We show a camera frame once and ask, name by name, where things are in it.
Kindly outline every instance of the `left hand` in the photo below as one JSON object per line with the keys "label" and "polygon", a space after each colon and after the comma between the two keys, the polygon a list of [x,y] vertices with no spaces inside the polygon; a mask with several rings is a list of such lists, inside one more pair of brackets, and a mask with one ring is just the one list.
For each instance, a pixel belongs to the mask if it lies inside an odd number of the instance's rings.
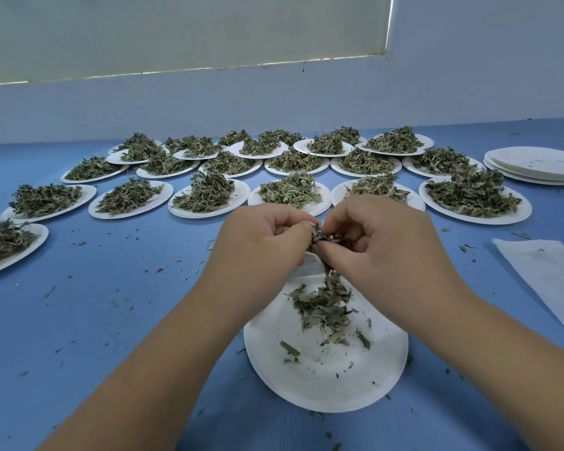
{"label": "left hand", "polygon": [[301,263],[316,223],[285,204],[237,208],[219,230],[194,289],[246,324],[274,300]]}

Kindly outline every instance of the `stack of paper plates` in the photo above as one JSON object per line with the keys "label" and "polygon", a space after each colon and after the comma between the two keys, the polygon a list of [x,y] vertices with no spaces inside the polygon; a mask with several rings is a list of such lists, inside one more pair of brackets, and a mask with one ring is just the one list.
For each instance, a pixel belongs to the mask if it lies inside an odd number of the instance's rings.
{"label": "stack of paper plates", "polygon": [[488,151],[485,166],[506,177],[544,185],[564,185],[564,151],[545,147],[507,147]]}

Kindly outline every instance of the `blue table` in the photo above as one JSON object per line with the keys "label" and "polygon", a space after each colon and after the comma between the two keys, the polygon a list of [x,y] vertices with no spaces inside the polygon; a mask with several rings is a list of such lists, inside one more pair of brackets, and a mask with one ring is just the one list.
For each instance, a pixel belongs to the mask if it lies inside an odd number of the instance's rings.
{"label": "blue table", "polygon": [[[510,145],[564,150],[564,119],[418,127],[416,132],[479,160],[487,150]],[[59,183],[82,157],[105,154],[114,144],[0,146],[0,212],[18,185]],[[405,169],[398,175],[399,183],[413,190],[424,180]],[[166,180],[177,191],[190,176]],[[350,180],[332,169],[316,177],[330,189]],[[278,178],[264,168],[243,177],[251,189]],[[124,181],[119,175],[95,184],[100,194]],[[491,244],[494,237],[520,240],[513,232],[564,242],[564,187],[510,179],[506,184],[532,203],[526,221],[480,226],[429,212],[439,232],[451,228],[440,237],[470,287],[564,347],[564,327]],[[36,447],[142,341],[194,284],[211,253],[207,242],[216,238],[225,217],[180,219],[163,205],[139,217],[108,221],[92,219],[85,205],[42,222],[50,229],[44,246],[0,272],[0,450]],[[85,245],[76,245],[82,241]],[[459,246],[465,243],[477,249],[464,253]],[[221,356],[180,449],[330,451],[338,441],[349,451],[526,448],[467,380],[451,368],[446,374],[447,365],[414,339],[414,362],[390,392],[391,400],[327,414],[323,422],[272,393],[246,353],[237,354],[243,347],[239,334]]]}

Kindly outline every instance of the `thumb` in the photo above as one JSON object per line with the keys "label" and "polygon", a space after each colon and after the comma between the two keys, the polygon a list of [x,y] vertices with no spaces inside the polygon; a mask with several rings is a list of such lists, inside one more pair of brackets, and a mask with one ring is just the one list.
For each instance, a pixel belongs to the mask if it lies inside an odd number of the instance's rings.
{"label": "thumb", "polygon": [[302,221],[291,226],[284,233],[275,236],[274,241],[280,247],[280,250],[295,262],[302,258],[303,253],[308,249],[312,232],[313,223]]}
{"label": "thumb", "polygon": [[327,241],[317,242],[314,251],[326,264],[349,281],[351,281],[353,271],[359,265],[359,258],[363,256],[338,243]]}

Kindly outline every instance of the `hand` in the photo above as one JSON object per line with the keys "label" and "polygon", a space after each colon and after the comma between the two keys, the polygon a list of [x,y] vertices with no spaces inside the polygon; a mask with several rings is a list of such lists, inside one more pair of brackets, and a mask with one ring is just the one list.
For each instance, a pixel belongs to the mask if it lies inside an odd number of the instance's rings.
{"label": "hand", "polygon": [[322,232],[346,235],[347,242],[318,242],[316,254],[407,331],[417,325],[414,319],[425,319],[427,299],[467,288],[429,216],[385,196],[345,198],[328,214]]}
{"label": "hand", "polygon": [[274,300],[302,262],[319,221],[284,204],[237,208],[219,230],[195,289],[246,324]]}

